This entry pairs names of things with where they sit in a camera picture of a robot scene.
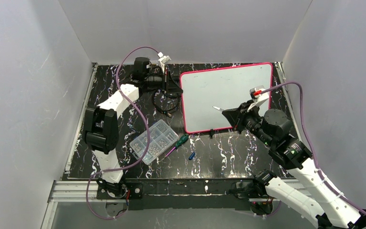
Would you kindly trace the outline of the blue marker cap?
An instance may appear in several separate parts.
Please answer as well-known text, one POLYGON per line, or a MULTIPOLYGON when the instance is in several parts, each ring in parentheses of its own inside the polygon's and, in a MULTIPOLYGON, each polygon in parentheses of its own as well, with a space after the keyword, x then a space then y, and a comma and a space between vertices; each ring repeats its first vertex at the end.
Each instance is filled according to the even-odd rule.
POLYGON ((192 154, 189 156, 189 160, 193 160, 194 157, 195 157, 195 152, 192 152, 192 154))

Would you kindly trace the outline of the pink framed whiteboard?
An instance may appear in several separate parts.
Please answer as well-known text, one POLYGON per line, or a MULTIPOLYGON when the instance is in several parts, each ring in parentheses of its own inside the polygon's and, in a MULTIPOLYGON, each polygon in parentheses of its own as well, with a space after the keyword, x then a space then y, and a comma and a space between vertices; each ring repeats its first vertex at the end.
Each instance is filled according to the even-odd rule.
POLYGON ((257 86, 269 88, 273 82, 273 65, 256 63, 182 73, 184 129, 189 134, 225 130, 231 125, 222 109, 237 108, 248 101, 250 90, 257 86))

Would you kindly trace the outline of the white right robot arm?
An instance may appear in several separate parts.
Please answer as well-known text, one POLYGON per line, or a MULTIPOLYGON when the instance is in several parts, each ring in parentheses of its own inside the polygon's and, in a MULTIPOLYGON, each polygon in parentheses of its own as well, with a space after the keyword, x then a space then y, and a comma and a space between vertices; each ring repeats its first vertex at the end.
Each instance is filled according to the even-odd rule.
POLYGON ((243 103, 223 110, 222 115, 234 130, 248 130, 268 148, 270 157, 295 177, 309 196, 286 184, 273 172, 264 170, 255 180, 262 191, 297 211, 317 229, 363 229, 366 209, 352 206, 342 192, 315 166, 312 152, 290 134, 293 123, 278 109, 259 115, 258 106, 243 103))

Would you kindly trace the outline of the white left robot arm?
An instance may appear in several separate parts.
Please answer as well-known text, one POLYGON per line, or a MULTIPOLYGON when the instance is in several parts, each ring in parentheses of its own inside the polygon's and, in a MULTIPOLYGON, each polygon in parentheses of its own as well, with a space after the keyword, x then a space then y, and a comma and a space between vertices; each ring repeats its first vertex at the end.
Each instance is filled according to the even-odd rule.
POLYGON ((171 58, 161 52, 158 55, 157 65, 152 64, 149 58, 137 57, 131 73, 120 88, 106 101, 85 111, 82 137, 98 160, 102 184, 119 183, 123 176, 116 146, 119 140, 118 118, 124 110, 138 100, 143 92, 151 89, 182 93, 166 68, 171 58))

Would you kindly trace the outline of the blue whiteboard marker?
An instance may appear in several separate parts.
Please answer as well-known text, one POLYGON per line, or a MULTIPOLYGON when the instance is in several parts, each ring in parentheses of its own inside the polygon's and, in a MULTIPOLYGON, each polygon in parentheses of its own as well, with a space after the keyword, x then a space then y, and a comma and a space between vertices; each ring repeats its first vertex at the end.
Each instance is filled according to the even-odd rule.
POLYGON ((217 107, 217 106, 213 106, 213 108, 214 109, 216 109, 217 111, 219 111, 219 112, 223 112, 224 111, 224 109, 222 109, 222 108, 220 108, 220 107, 217 107))

